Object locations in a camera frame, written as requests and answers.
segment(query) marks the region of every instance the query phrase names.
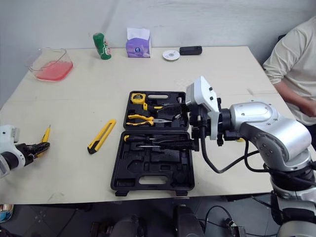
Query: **green can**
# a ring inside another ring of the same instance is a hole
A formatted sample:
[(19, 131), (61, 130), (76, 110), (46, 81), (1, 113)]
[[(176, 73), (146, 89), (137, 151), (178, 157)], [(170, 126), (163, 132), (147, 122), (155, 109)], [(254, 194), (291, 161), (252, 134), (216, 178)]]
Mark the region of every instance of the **green can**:
[(93, 35), (94, 45), (101, 57), (101, 59), (107, 60), (111, 58), (111, 51), (109, 44), (105, 40), (104, 34), (95, 33)]

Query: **tissue box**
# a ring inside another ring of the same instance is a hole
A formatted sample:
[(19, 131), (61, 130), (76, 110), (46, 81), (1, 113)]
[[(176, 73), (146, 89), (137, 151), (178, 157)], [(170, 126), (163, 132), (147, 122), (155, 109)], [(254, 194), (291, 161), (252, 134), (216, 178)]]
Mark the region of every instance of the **tissue box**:
[(126, 52), (129, 58), (150, 58), (150, 31), (144, 28), (127, 28)]

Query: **table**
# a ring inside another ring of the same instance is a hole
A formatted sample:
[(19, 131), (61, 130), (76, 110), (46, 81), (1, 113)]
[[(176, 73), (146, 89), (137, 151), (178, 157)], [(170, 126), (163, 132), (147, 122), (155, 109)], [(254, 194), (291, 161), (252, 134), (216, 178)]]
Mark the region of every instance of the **table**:
[[(27, 73), (0, 116), (1, 125), (21, 129), (20, 142), (39, 142), (51, 124), (49, 151), (32, 164), (0, 180), (0, 202), (16, 204), (98, 202), (146, 198), (169, 198), (170, 191), (135, 191), (116, 197), (110, 188), (123, 118), (132, 90), (185, 91), (200, 75), (222, 98), (222, 107), (249, 101), (272, 103), (293, 117), (265, 76), (248, 47), (205, 47), (202, 55), (181, 56), (167, 62), (153, 48), (152, 58), (127, 58), (125, 49), (113, 49), (104, 61), (95, 49), (71, 49), (74, 63), (60, 82), (38, 81)], [(109, 119), (117, 124), (99, 152), (86, 148)], [(217, 147), (207, 140), (208, 155), (218, 168), (243, 155), (244, 143), (225, 142)], [(252, 173), (243, 163), (216, 174), (201, 153), (193, 152), (195, 188), (188, 196), (236, 195), (269, 192), (268, 174)], [(260, 156), (251, 159), (261, 167)]]

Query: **black tool case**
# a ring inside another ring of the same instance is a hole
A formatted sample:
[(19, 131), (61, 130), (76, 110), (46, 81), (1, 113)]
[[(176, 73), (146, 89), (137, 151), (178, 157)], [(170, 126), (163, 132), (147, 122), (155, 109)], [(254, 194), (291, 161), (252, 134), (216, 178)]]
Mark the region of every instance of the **black tool case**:
[[(190, 139), (187, 132), (189, 128), (188, 113), (183, 112), (180, 118), (173, 119), (169, 123), (154, 123), (141, 126), (126, 125), (127, 122), (139, 123), (144, 120), (129, 119), (128, 115), (143, 115), (159, 118), (157, 113), (143, 110), (140, 104), (133, 104), (131, 96), (133, 93), (146, 94), (148, 105), (168, 105), (179, 103), (178, 97), (185, 102), (185, 92), (164, 91), (132, 91), (127, 102), (124, 119), (125, 132), (120, 137), (118, 154), (113, 170), (111, 188), (116, 190), (116, 196), (127, 196), (129, 191), (134, 190), (171, 190), (177, 196), (186, 196), (194, 183), (192, 152), (191, 150), (161, 150), (159, 147), (140, 148), (139, 145), (151, 145), (151, 141), (126, 143), (126, 135), (141, 135), (146, 138), (157, 139), (172, 136), (177, 139)], [(162, 176), (166, 181), (164, 184), (144, 184), (140, 179), (144, 176)]]

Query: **tape measure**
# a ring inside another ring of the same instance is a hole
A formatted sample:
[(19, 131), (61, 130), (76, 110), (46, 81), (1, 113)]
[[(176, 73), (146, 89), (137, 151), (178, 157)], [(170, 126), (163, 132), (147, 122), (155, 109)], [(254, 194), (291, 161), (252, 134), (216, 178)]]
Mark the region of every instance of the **tape measure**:
[(140, 94), (140, 93), (132, 93), (131, 101), (135, 105), (142, 105), (145, 103), (146, 94)]

